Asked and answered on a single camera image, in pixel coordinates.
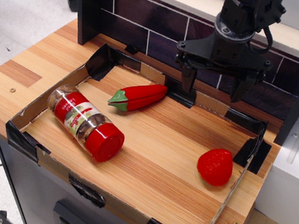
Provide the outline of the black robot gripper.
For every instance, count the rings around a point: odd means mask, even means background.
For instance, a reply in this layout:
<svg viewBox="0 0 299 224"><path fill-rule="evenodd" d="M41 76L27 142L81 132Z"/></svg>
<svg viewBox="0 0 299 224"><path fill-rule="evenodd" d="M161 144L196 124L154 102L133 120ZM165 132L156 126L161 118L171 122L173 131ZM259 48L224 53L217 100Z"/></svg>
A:
<svg viewBox="0 0 299 224"><path fill-rule="evenodd" d="M233 80L230 100L239 102L256 81L262 81L273 68L272 61L253 52L246 43L228 42L212 33L210 36L177 42L175 62L182 67L182 89L191 92L197 69L212 70Z"/></svg>

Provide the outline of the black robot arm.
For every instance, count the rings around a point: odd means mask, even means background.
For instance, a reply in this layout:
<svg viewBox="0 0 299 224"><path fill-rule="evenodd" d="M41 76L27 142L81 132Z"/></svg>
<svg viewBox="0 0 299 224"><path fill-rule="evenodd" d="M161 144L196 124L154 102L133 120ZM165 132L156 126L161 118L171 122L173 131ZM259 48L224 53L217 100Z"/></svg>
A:
<svg viewBox="0 0 299 224"><path fill-rule="evenodd" d="M224 0L214 31L203 39L177 43L176 62L182 87L190 92L198 70L212 70L233 78L230 100L236 103L263 81L273 64L263 55L273 45L270 25L286 13L283 0Z"/></svg>

